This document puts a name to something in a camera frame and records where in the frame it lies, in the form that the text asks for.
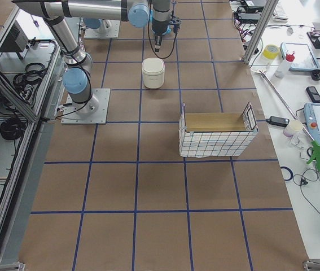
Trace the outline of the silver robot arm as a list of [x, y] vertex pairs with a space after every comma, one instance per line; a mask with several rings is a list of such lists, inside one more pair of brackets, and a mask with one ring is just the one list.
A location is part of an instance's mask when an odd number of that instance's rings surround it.
[[128, 21], [136, 28], [147, 27], [154, 32], [151, 43], [159, 52], [168, 26], [174, 33], [180, 29], [181, 20], [170, 8], [170, 1], [15, 1], [20, 9], [43, 18], [59, 44], [68, 70], [63, 75], [63, 85], [72, 99], [75, 113], [87, 115], [95, 112], [100, 102], [91, 87], [91, 56], [81, 48], [69, 28], [66, 18]]

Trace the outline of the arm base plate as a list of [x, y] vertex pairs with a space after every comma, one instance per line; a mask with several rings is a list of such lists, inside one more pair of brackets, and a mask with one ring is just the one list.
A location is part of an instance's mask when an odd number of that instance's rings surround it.
[[119, 36], [119, 20], [102, 20], [84, 18], [84, 37], [87, 39], [108, 39]]
[[72, 103], [72, 105], [64, 108], [64, 117], [61, 118], [61, 123], [63, 125], [104, 125], [107, 120], [110, 92], [109, 88], [92, 89], [92, 98], [79, 111], [76, 109], [81, 108], [82, 105], [73, 103], [72, 97], [69, 95], [66, 102]]

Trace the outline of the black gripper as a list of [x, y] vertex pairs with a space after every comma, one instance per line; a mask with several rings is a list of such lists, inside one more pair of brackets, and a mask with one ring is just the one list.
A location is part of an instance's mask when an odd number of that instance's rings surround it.
[[151, 18], [151, 23], [152, 31], [155, 34], [155, 52], [159, 52], [162, 43], [162, 36], [169, 34], [170, 31], [172, 31], [174, 34], [177, 34], [182, 21], [179, 17], [170, 16], [164, 21]]

